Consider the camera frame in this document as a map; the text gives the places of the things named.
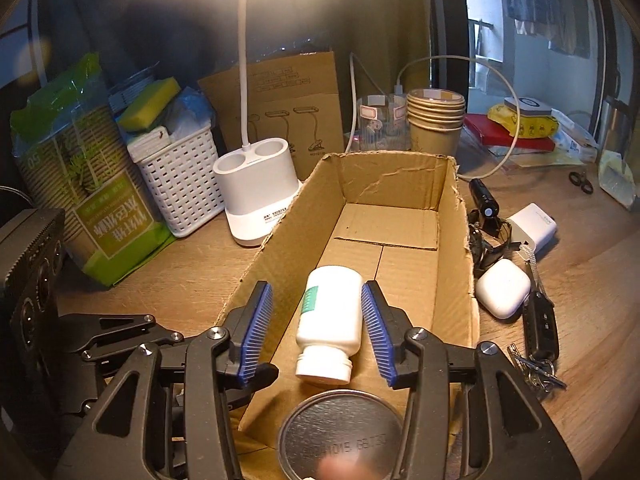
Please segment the yellow tissue pack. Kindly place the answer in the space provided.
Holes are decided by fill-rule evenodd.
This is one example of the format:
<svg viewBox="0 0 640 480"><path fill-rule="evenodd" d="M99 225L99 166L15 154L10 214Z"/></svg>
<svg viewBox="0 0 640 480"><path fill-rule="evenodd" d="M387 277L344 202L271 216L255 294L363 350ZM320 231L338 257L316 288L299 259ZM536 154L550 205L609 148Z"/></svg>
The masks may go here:
<svg viewBox="0 0 640 480"><path fill-rule="evenodd" d="M598 166L600 188L625 209L639 211L639 185L620 153L603 150Z"/></svg>

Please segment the black scissors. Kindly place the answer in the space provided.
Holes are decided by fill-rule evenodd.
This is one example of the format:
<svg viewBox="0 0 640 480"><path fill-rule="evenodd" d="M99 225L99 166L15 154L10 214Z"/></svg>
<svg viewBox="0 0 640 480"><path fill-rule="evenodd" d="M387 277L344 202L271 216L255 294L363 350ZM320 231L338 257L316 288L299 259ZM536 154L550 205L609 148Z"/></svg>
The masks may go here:
<svg viewBox="0 0 640 480"><path fill-rule="evenodd" d="M593 185L584 170L571 171L568 174L568 180L570 180L572 185L580 188L585 194L591 195L593 193Z"/></svg>

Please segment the white plastic basket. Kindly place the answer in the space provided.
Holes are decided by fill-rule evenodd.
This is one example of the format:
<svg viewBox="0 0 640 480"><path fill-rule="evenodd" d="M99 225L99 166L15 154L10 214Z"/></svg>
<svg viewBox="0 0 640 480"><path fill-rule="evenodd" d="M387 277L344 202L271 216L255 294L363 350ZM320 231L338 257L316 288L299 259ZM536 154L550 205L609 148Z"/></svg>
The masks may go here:
<svg viewBox="0 0 640 480"><path fill-rule="evenodd" d="M224 211L209 122L180 139L159 126L136 136L127 150L173 236L186 237Z"/></svg>

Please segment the white earbuds case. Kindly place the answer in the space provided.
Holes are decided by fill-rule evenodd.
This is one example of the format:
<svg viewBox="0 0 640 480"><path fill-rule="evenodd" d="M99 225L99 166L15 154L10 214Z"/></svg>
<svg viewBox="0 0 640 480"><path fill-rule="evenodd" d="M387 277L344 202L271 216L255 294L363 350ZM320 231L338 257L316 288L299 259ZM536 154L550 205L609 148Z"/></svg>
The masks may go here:
<svg viewBox="0 0 640 480"><path fill-rule="evenodd" d="M475 283L475 297L498 320L512 318L529 291L530 278L508 259L497 261Z"/></svg>

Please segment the white pill bottle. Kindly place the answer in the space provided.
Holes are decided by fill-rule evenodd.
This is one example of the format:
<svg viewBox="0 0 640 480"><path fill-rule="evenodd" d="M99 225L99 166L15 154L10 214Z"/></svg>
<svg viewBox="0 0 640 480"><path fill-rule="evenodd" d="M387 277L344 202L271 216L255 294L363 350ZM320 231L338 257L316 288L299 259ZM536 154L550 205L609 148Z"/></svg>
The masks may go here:
<svg viewBox="0 0 640 480"><path fill-rule="evenodd" d="M346 386L361 346L362 276L346 266L319 266L308 275L296 333L295 375L306 382Z"/></svg>

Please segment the yellow duck pouch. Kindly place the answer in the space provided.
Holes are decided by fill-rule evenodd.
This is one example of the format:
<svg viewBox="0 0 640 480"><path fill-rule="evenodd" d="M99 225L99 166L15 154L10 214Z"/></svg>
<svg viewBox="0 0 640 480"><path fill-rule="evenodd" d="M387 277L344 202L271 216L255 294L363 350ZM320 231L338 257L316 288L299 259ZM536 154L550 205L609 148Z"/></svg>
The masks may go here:
<svg viewBox="0 0 640 480"><path fill-rule="evenodd" d="M550 138L559 129L559 123L553 116L527 116L524 110L518 114L506 104L496 104L487 112L487 118L503 126L510 136L518 132L520 139Z"/></svg>

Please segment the grey white case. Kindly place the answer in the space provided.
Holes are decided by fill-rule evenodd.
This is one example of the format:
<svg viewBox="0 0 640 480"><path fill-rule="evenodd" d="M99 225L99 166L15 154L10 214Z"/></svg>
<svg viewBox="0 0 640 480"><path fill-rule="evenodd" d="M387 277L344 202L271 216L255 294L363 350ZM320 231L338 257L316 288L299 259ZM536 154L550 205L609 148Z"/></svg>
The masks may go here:
<svg viewBox="0 0 640 480"><path fill-rule="evenodd" d="M520 109L523 116L551 116L552 107L545 102L531 98L530 96L520 96L516 100L512 96L503 99L505 106L511 110Z"/></svg>

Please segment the white desk lamp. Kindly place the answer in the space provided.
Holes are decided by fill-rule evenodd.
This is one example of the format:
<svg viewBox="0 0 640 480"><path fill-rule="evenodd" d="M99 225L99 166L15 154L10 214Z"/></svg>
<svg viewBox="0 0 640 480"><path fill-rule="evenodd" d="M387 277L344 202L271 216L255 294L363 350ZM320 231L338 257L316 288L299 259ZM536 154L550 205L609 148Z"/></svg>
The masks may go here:
<svg viewBox="0 0 640 480"><path fill-rule="evenodd" d="M287 140L250 142L248 136L247 1L238 0L236 28L241 147L219 157L213 170L232 237L243 247L256 247L270 234L302 184Z"/></svg>

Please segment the white power adapter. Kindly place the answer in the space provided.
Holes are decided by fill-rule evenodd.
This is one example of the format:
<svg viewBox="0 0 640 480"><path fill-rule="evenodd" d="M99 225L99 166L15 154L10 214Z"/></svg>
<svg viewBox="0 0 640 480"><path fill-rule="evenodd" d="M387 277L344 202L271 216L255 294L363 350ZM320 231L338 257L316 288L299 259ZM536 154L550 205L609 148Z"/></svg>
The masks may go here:
<svg viewBox="0 0 640 480"><path fill-rule="evenodd" d="M506 218L511 226L511 240L539 252L555 236L558 225L537 204L530 203Z"/></svg>

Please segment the clear plastic jar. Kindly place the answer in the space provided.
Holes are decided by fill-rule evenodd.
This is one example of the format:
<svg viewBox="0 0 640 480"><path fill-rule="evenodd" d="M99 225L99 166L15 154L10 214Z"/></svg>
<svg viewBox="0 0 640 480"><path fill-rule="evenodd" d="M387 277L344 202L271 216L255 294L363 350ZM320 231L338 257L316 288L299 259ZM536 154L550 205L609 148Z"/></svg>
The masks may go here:
<svg viewBox="0 0 640 480"><path fill-rule="evenodd" d="M360 152L409 151L407 100L402 94L371 94L357 101L356 137Z"/></svg>

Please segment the yellow green sponge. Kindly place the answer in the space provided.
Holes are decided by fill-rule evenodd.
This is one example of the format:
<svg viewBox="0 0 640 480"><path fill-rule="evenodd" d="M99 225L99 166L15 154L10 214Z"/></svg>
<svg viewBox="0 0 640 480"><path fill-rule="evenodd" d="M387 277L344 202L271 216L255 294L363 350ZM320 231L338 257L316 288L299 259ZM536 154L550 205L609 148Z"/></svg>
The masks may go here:
<svg viewBox="0 0 640 480"><path fill-rule="evenodd" d="M132 101L117 119L128 132L149 129L168 103L181 91L175 77L152 82Z"/></svg>

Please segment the open cardboard box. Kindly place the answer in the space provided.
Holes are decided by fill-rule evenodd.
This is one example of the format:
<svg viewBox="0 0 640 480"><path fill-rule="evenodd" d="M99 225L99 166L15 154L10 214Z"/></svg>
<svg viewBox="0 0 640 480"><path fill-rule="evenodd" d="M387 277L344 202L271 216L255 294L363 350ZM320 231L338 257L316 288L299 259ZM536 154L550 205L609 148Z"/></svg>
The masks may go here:
<svg viewBox="0 0 640 480"><path fill-rule="evenodd" d="M226 303L241 307L259 281L273 290L262 358L279 376L232 418L242 473L250 479L282 477L282 422L318 392L295 374L295 338L307 278L319 266L346 266L378 282L389 304L447 344L474 347L480 338L456 161L413 152L323 157Z"/></svg>

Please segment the stack of paper cups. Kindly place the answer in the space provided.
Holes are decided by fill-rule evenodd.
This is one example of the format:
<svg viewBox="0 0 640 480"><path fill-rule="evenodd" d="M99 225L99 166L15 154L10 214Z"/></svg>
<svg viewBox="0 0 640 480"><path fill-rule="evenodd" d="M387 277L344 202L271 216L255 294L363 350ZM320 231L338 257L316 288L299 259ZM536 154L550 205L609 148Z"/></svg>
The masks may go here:
<svg viewBox="0 0 640 480"><path fill-rule="evenodd" d="M427 88L410 90L406 99L411 149L454 156L465 118L465 97L451 90Z"/></svg>

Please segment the white small boxes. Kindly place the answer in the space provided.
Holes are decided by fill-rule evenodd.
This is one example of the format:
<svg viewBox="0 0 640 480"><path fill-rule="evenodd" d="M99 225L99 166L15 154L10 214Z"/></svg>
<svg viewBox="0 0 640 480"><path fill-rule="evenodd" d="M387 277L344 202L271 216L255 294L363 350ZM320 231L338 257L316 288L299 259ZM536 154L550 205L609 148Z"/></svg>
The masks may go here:
<svg viewBox="0 0 640 480"><path fill-rule="evenodd" d="M595 162L598 158L598 147L593 136L555 108L552 110L552 117L558 122L558 130L551 137L555 147L587 164Z"/></svg>

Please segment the brown lamp packaging box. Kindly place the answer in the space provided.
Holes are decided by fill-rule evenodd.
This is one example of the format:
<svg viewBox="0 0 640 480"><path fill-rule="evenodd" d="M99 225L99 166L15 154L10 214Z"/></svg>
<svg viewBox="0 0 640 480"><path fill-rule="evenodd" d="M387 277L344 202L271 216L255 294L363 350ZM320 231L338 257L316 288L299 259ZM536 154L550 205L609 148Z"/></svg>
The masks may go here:
<svg viewBox="0 0 640 480"><path fill-rule="evenodd" d="M302 181L325 154L344 151L333 52L252 63L247 75L250 142L287 140Z"/></svg>

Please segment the red tin can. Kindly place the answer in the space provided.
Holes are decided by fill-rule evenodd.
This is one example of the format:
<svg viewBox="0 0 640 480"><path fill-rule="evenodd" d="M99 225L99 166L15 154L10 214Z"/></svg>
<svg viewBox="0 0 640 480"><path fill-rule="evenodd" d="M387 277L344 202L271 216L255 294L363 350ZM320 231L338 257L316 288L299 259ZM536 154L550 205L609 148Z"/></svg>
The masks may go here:
<svg viewBox="0 0 640 480"><path fill-rule="evenodd" d="M316 394L288 415L278 440L289 479L388 479L399 454L402 418L357 390Z"/></svg>

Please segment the small black flashlight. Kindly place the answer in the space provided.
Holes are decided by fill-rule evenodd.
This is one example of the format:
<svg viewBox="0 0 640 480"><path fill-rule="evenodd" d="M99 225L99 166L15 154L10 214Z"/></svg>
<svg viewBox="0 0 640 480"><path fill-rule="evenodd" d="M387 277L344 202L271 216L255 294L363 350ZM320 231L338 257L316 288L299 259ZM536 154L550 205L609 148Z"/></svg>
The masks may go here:
<svg viewBox="0 0 640 480"><path fill-rule="evenodd" d="M485 219L495 219L499 215L499 204L489 192L488 187L479 178L469 180L469 189L473 202Z"/></svg>

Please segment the black car key with keyring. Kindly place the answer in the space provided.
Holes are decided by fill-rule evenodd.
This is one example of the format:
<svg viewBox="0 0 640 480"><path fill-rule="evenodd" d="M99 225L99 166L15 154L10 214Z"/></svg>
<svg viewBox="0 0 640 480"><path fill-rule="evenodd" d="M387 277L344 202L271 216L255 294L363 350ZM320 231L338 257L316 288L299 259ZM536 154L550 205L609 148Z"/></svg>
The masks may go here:
<svg viewBox="0 0 640 480"><path fill-rule="evenodd" d="M556 376L560 341L554 303L544 291L534 257L528 258L525 270L532 285L522 305L525 351L521 352L516 344L510 344L508 355L537 399L542 401L552 396L555 390L565 390L567 384Z"/></svg>

